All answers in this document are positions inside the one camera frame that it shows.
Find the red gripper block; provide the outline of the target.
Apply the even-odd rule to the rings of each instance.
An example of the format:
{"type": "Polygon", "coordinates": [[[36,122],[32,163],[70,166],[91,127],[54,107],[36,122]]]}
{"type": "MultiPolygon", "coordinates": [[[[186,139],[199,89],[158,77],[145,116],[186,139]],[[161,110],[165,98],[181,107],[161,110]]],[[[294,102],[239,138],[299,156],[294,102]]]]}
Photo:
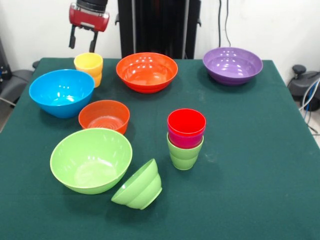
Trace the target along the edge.
{"type": "Polygon", "coordinates": [[[70,6],[69,8],[69,21],[72,24],[69,38],[69,48],[75,48],[75,30],[77,27],[86,27],[95,30],[93,39],[90,42],[89,52],[94,52],[98,39],[98,33],[104,32],[108,26],[110,15],[105,13],[94,13],[84,8],[77,6],[70,6]]]}

